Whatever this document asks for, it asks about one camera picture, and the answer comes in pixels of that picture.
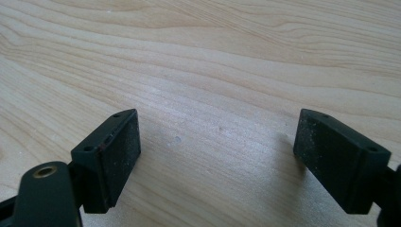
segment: light wood surface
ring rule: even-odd
[[[143,153],[85,226],[375,226],[297,163],[301,108],[401,163],[398,0],[0,1],[0,200],[110,114]]]

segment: rectangular black block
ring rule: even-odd
[[[337,119],[301,110],[294,154],[348,214],[367,214],[391,153]]]
[[[140,153],[136,110],[112,115],[71,151],[83,175],[86,213],[106,213],[116,205]]]

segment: wooden table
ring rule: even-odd
[[[299,111],[331,114],[401,162],[398,0],[0,2],[0,200],[110,114],[142,155],[85,226],[375,226],[299,165]]]

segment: wood grain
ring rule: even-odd
[[[292,154],[301,108],[401,162],[401,4],[378,0],[0,1],[0,200],[110,114],[143,153],[85,226],[375,226]]]

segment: screw hole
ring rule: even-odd
[[[374,147],[368,147],[368,150],[370,150],[370,151],[377,151],[377,148],[374,148]]]
[[[45,178],[57,171],[55,166],[46,166],[33,173],[34,178]]]
[[[85,150],[85,151],[91,151],[92,149],[94,149],[94,147],[92,147],[92,146],[88,146],[88,147],[83,148],[83,150]]]

